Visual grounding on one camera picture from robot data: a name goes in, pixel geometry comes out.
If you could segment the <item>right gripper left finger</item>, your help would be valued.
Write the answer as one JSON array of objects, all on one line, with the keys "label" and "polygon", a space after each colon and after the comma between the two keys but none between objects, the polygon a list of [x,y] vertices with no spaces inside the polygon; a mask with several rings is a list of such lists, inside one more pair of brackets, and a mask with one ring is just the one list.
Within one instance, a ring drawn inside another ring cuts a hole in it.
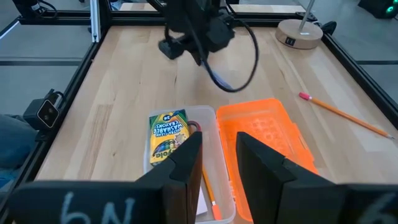
[{"label": "right gripper left finger", "polygon": [[195,224],[202,133],[134,182],[34,181],[7,206],[16,224]]}]

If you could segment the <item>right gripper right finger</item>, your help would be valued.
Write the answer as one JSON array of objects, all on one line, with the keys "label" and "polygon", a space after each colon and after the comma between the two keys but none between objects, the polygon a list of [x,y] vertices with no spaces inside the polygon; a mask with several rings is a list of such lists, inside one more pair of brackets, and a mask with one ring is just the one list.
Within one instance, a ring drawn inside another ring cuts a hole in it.
[{"label": "right gripper right finger", "polygon": [[254,224],[398,224],[398,185],[335,184],[245,132],[236,154]]}]

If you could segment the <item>purple pen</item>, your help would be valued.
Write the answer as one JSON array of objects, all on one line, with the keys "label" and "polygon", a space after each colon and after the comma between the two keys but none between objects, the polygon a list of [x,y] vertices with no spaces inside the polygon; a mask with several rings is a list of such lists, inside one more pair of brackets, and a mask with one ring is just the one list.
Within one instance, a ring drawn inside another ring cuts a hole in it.
[{"label": "purple pen", "polygon": [[228,89],[231,90],[232,87],[229,85],[226,81],[222,79],[220,75],[216,71],[210,68],[210,66],[206,66],[206,62],[203,60],[201,61],[201,66],[208,72],[210,78],[213,80],[213,82],[218,86],[220,89]]}]

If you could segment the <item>yellow green crayon box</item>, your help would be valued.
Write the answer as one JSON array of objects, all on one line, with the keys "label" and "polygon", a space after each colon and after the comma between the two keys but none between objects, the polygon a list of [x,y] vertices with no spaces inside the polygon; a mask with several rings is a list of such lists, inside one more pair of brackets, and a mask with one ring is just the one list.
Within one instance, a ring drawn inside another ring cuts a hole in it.
[{"label": "yellow green crayon box", "polygon": [[156,166],[190,137],[186,111],[175,110],[149,118],[149,162]]}]

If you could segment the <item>orange wooden pencil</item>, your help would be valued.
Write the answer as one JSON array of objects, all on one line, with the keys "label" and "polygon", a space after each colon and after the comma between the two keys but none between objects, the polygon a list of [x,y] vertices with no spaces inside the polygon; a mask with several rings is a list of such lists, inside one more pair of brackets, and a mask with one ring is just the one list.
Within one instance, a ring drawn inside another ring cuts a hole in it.
[{"label": "orange wooden pencil", "polygon": [[208,174],[206,172],[205,167],[202,167],[202,174],[203,174],[203,179],[204,179],[204,182],[205,182],[205,185],[206,185],[206,188],[208,191],[208,195],[209,195],[209,198],[211,201],[211,209],[212,209],[212,213],[213,213],[213,218],[215,220],[221,220],[222,219],[221,211],[220,211],[220,208],[215,200],[213,189],[211,187],[211,183],[208,178]]},{"label": "orange wooden pencil", "polygon": [[341,116],[341,117],[343,117],[345,119],[348,119],[351,122],[354,122],[354,123],[366,128],[366,129],[368,129],[368,130],[370,130],[370,131],[372,131],[374,133],[377,133],[377,134],[379,134],[381,136],[384,136],[385,138],[395,139],[395,137],[390,135],[388,132],[383,131],[383,130],[381,130],[381,129],[379,129],[379,128],[377,128],[377,127],[375,127],[375,126],[373,126],[373,125],[371,125],[371,124],[369,124],[369,123],[367,123],[365,121],[362,121],[362,120],[354,117],[354,116],[351,116],[350,114],[347,114],[344,111],[339,110],[338,108],[335,108],[335,107],[333,107],[331,105],[328,105],[327,103],[324,103],[324,102],[312,97],[308,93],[300,92],[298,95],[303,100],[311,101],[313,104],[321,106],[322,108],[324,108],[324,109],[326,109],[328,111],[331,111],[332,113],[337,114],[338,116]]}]

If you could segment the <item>red and grey scissors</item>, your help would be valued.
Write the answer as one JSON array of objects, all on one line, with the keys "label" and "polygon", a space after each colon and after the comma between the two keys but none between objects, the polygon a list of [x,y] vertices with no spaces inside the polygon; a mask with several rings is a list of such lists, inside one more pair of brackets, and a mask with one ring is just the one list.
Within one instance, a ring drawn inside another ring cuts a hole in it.
[{"label": "red and grey scissors", "polygon": [[190,134],[193,134],[194,132],[201,132],[201,126],[196,122],[196,121],[188,121],[187,122]]}]

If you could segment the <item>orange plastic box lid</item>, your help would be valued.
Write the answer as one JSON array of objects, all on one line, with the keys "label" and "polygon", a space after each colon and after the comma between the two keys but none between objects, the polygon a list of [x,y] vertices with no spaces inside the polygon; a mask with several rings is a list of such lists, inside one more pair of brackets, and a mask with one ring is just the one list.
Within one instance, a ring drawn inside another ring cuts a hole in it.
[{"label": "orange plastic box lid", "polygon": [[283,104],[275,99],[225,105],[216,111],[219,134],[230,186],[239,216],[252,222],[249,205],[239,176],[236,138],[245,132],[291,161],[317,174],[314,158],[298,126],[292,122]]}]

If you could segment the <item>clear plastic pencil box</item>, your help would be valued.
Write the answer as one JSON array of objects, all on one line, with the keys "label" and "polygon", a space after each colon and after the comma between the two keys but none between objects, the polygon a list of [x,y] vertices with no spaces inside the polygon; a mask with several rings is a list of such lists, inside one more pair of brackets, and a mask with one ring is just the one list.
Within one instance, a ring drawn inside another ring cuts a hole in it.
[{"label": "clear plastic pencil box", "polygon": [[229,175],[224,159],[215,110],[207,105],[184,107],[189,120],[201,126],[203,135],[203,166],[220,208],[222,219],[215,220],[211,201],[204,182],[201,183],[208,211],[196,216],[195,224],[229,224],[236,215],[236,206],[231,193]]}]

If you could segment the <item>person's leg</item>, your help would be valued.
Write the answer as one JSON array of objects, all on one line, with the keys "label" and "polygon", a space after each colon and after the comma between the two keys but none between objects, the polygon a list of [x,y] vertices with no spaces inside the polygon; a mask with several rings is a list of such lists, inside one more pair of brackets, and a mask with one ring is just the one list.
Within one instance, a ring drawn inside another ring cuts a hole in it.
[{"label": "person's leg", "polygon": [[19,175],[36,135],[21,115],[0,114],[0,191],[6,191]]}]

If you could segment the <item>black device with green light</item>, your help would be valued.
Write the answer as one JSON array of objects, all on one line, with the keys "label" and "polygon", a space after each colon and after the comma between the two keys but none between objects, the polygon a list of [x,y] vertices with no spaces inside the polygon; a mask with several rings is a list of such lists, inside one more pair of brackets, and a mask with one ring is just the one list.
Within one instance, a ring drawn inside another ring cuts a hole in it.
[{"label": "black device with green light", "polygon": [[358,6],[377,19],[393,19],[398,15],[398,0],[360,0]]}]

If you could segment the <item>aluminium frame post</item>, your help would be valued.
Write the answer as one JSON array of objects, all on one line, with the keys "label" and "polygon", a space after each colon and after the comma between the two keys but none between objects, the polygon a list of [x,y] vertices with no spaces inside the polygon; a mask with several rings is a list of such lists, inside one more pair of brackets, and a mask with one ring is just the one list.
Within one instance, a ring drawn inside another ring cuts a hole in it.
[{"label": "aluminium frame post", "polygon": [[90,0],[90,20],[92,42],[99,42],[101,38],[99,1]]}]

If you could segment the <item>black table frame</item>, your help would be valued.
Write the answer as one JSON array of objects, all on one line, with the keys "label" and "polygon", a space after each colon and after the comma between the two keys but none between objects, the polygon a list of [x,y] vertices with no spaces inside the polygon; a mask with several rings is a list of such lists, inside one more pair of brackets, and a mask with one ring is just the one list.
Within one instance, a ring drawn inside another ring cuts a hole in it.
[{"label": "black table frame", "polygon": [[[261,56],[254,81],[228,94],[192,58],[167,60],[158,50],[160,27],[116,26],[92,46],[65,97],[60,130],[29,156],[18,182],[28,179],[135,180],[143,173],[150,112],[183,106],[277,98],[298,126],[319,173],[328,180],[398,184],[398,129],[327,44],[291,49],[273,28],[255,28]],[[385,138],[328,111],[299,93],[365,121]]]}]

